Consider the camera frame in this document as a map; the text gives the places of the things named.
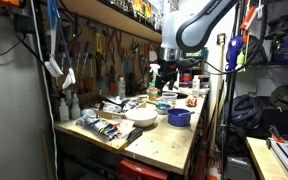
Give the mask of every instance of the wooden shelf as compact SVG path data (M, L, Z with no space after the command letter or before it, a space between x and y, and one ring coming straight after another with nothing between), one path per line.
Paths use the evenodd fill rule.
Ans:
M159 32L149 25L137 22L135 18L106 0L63 0L63 2L71 12L156 43L162 42Z

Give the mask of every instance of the wooden table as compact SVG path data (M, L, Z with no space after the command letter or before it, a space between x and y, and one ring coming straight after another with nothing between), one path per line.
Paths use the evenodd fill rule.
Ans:
M287 170L265 140L248 137L246 142L261 179L288 180Z
M78 127L71 121L57 123L55 129L92 142L112 152L183 175L196 138L197 125L204 100L204 97L200 97L198 105L194 108L187 107L185 99L177 100L176 108L186 108L196 112L191 116L190 126L172 126L167 122L167 115L158 115L155 123L144 128L143 135L128 146L126 142L105 143L98 139L93 132ZM155 105L147 104L147 108L155 108Z

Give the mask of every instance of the brush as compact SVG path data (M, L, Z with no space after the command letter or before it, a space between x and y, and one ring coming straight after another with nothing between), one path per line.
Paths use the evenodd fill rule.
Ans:
M51 31L51 53L49 61L46 61L44 64L53 77L58 77L62 75L63 72L61 71L61 68L55 61L57 18L56 18L56 6L52 0L47 1L47 12L50 21L50 31Z

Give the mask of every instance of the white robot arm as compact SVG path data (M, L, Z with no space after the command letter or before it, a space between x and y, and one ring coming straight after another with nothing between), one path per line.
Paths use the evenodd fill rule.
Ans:
M160 92L167 82L169 89L173 89L177 80L176 68L185 70L198 63L198 60L179 61L180 51L197 52L203 48L214 26L237 2L210 0L197 15L186 16L181 11L175 11L165 17L160 52L161 72L156 79Z
M161 59L179 60L179 51L197 52L206 44L214 26L238 0L211 0L197 15L175 11L166 16L162 30Z

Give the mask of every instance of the white bowl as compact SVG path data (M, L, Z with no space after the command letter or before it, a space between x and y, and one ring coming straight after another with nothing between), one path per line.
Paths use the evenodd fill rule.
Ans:
M146 127L153 124L157 117L157 112L154 109L135 108L125 113L127 119L134 122L136 127Z

